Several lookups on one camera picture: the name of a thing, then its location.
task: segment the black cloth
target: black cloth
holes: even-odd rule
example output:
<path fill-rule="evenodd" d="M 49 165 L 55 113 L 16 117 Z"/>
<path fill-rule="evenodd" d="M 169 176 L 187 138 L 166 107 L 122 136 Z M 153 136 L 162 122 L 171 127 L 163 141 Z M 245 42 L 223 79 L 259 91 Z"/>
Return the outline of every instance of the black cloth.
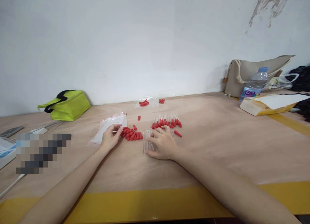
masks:
<path fill-rule="evenodd" d="M 293 86 L 289 90 L 295 92 L 310 92 L 310 66 L 299 66 L 291 70 L 290 73 L 297 73 L 299 77 L 292 82 Z M 295 76 L 287 76 L 286 78 L 291 81 Z"/>
<path fill-rule="evenodd" d="M 310 98 L 298 102 L 294 108 L 300 109 L 297 113 L 301 114 L 305 119 L 305 121 L 310 122 Z"/>

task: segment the lime green lunch bag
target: lime green lunch bag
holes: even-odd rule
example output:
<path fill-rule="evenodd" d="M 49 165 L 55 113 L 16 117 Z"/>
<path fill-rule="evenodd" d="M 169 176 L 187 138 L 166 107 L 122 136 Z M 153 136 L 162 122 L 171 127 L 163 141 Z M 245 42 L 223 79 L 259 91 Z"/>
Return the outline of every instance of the lime green lunch bag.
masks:
<path fill-rule="evenodd" d="M 90 107 L 84 92 L 76 90 L 62 91 L 54 100 L 38 105 L 38 108 L 45 108 L 44 111 L 51 114 L 51 119 L 62 121 L 74 121 Z"/>

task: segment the right arm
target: right arm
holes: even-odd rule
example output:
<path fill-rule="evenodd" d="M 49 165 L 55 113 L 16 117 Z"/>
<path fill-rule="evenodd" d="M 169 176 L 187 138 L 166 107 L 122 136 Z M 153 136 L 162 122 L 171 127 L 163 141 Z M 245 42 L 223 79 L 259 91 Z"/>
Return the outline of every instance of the right arm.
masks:
<path fill-rule="evenodd" d="M 210 160 L 178 147 L 170 131 L 164 132 L 161 128 L 157 128 L 153 130 L 152 136 L 156 138 L 150 137 L 147 141 L 155 143 L 158 150 L 147 151 L 147 155 L 157 159 L 171 159 L 180 164 L 244 223 L 300 224 L 284 205 L 250 181 Z"/>

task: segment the yellow tape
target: yellow tape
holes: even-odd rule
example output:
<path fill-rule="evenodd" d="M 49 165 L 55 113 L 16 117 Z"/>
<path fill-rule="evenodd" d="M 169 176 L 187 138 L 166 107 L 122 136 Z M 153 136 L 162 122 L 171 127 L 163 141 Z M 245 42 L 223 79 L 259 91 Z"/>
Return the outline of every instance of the yellow tape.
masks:
<path fill-rule="evenodd" d="M 310 214 L 310 181 L 259 185 L 294 214 Z M 16 223 L 39 198 L 0 204 L 0 223 Z M 232 217 L 204 188 L 86 193 L 65 223 L 112 223 Z"/>
<path fill-rule="evenodd" d="M 294 121 L 288 117 L 285 117 L 281 114 L 269 114 L 266 115 L 267 117 L 272 118 L 273 120 L 280 122 L 281 124 L 303 134 L 306 135 L 308 137 L 310 137 L 310 127 L 306 126 L 304 124 L 301 124 L 300 122 Z"/>

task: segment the white wall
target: white wall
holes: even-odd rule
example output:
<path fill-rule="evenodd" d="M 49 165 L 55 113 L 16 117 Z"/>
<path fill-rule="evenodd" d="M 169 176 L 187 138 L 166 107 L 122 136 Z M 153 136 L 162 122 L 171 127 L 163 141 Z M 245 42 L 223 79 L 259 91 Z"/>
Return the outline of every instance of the white wall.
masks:
<path fill-rule="evenodd" d="M 66 89 L 93 105 L 220 90 L 234 58 L 310 62 L 309 0 L 0 0 L 0 116 Z"/>

